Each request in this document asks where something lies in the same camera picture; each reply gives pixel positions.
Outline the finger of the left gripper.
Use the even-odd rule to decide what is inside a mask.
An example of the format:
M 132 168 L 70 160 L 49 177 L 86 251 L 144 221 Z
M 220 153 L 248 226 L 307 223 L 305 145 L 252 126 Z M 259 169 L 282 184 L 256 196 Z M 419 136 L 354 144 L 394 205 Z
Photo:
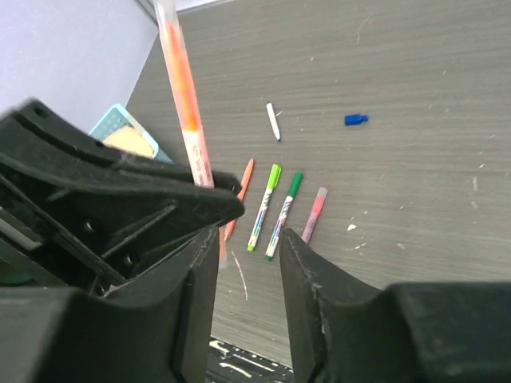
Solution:
M 109 147 L 39 100 L 1 119 L 3 195 L 235 195 L 234 175 L 213 172 L 214 188 L 193 183 L 189 167 Z

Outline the pink highlighter pen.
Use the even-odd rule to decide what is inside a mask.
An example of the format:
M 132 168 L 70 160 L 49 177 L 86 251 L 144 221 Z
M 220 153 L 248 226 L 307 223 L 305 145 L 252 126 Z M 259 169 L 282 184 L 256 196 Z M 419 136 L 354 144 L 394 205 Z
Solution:
M 309 241 L 311 239 L 312 233 L 313 233 L 313 231 L 315 229 L 315 225 L 316 225 L 317 220 L 319 218 L 319 215 L 320 215 L 320 213 L 321 213 L 321 211 L 323 209 L 323 205 L 324 205 L 325 199 L 327 197 L 327 193 L 328 193 L 328 189 L 327 188 L 320 187 L 318 192 L 317 192 L 317 194 L 316 194 L 314 203 L 312 205 L 310 214 L 308 216 L 306 225 L 305 225 L 305 227 L 303 229 L 303 233 L 302 233 L 302 236 L 301 236 L 301 239 L 305 243 L 309 243 Z

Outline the white marker green end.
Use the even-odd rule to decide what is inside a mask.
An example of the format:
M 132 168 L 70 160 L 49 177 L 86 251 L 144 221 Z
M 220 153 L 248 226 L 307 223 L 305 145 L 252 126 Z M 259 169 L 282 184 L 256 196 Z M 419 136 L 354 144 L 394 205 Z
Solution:
M 275 250 L 276 250 L 278 242 L 279 242 L 280 232 L 282 231 L 282 228 L 287 221 L 289 210 L 290 210 L 291 205 L 295 199 L 295 196 L 299 190 L 302 180 L 303 180 L 303 173 L 296 172 L 293 176 L 291 183 L 290 183 L 286 198 L 283 202 L 283 206 L 280 210 L 274 230 L 271 234 L 271 238 L 267 245 L 267 250 L 265 251 L 265 259 L 269 262 L 271 260 L 273 260 L 273 257 L 275 255 Z

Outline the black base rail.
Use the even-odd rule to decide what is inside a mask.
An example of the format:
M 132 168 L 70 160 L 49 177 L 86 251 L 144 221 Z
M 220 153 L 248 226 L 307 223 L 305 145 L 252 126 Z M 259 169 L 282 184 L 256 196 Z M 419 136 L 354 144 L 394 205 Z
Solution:
M 205 382 L 294 382 L 294 371 L 272 359 L 211 337 Z

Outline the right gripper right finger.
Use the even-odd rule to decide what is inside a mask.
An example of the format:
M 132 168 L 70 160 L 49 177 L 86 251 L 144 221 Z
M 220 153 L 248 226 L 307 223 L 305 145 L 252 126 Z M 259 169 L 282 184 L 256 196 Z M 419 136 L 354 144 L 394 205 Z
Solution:
M 377 289 L 314 252 L 279 242 L 297 382 L 507 382 L 507 282 L 403 282 Z

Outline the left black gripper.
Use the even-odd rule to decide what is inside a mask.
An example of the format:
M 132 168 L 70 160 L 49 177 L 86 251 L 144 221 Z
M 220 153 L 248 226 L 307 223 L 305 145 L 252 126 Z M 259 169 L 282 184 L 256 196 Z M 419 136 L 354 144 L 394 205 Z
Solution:
M 102 296 L 243 213 L 236 194 L 104 195 L 98 184 L 2 176 L 1 283 Z

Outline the orange slim pen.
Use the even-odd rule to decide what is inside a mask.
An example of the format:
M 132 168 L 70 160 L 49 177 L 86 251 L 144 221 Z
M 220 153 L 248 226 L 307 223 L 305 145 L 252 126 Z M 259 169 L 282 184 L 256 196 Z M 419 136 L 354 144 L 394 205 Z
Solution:
M 244 170 L 244 174 L 243 174 L 243 177 L 242 177 L 242 180 L 241 180 L 241 191 L 238 193 L 237 195 L 237 198 L 239 201 L 243 201 L 244 200 L 244 197 L 245 197 L 245 194 L 247 192 L 247 189 L 248 189 L 248 185 L 250 183 L 250 179 L 252 177 L 252 172 L 253 172 L 253 168 L 254 168 L 254 165 L 255 165 L 255 160 L 253 158 L 251 158 L 249 161 L 248 161 L 248 164 Z M 225 233 L 224 233 L 224 240 L 227 241 L 231 235 L 232 235 L 232 231 L 234 229 L 234 226 L 236 224 L 236 220 L 232 220 L 230 223 L 228 223 L 225 227 Z

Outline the orange white marker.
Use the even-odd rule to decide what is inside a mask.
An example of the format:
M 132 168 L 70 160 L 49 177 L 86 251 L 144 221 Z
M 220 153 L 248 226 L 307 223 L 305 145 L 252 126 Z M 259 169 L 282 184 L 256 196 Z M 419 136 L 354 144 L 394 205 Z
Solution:
M 192 177 L 195 185 L 214 188 L 195 85 L 176 12 L 176 3 L 174 1 L 155 1 L 154 8 L 159 26 L 160 43 Z

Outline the white marker blue end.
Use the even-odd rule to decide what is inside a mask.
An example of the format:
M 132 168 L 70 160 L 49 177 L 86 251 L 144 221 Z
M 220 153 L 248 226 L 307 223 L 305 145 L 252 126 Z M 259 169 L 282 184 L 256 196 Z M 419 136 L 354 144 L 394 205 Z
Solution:
M 266 103 L 266 110 L 267 110 L 268 119 L 270 121 L 271 130 L 273 131 L 273 134 L 274 134 L 276 140 L 281 141 L 281 133 L 280 133 L 277 117 L 275 114 L 273 104 L 271 102 Z

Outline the blue pen cap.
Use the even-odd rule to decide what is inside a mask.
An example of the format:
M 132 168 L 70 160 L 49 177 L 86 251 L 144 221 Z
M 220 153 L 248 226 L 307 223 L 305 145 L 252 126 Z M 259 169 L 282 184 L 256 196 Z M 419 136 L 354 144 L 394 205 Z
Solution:
M 344 123 L 346 126 L 361 125 L 369 121 L 369 116 L 366 114 L 350 114 L 344 117 Z

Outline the white marker lime end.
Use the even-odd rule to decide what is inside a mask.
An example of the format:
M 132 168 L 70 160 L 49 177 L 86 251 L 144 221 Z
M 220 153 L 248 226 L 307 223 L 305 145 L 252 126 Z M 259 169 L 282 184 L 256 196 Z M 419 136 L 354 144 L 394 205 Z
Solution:
M 258 213 L 255 218 L 255 222 L 254 222 L 254 225 L 252 228 L 250 238 L 248 240 L 248 247 L 247 247 L 248 251 L 254 251 L 256 248 L 259 234 L 260 234 L 262 226 L 263 226 L 263 221 L 264 221 L 264 218 L 267 213 L 267 209 L 269 207 L 269 203 L 271 200 L 271 195 L 279 182 L 279 177 L 280 177 L 281 171 L 282 171 L 282 168 L 280 165 L 273 164 L 271 166 L 271 171 L 270 171 L 270 174 L 269 174 L 269 177 L 267 180 L 267 186 L 266 186 L 265 192 L 263 194 L 263 198 L 262 198 L 261 204 L 259 206 Z

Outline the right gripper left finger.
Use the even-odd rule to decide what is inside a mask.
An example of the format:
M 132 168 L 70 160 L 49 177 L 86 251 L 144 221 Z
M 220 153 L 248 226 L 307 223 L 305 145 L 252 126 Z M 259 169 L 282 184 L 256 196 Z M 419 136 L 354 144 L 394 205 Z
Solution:
M 105 298 L 2 289 L 2 381 L 202 382 L 218 264 L 218 231 L 208 228 Z

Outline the light blue plastic basket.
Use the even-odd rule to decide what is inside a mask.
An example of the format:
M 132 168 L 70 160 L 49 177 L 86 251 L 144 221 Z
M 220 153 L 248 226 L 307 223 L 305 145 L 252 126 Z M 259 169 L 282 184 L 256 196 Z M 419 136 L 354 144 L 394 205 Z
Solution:
M 107 146 L 139 156 L 172 163 L 159 144 L 125 109 L 115 104 L 91 129 L 89 135 Z

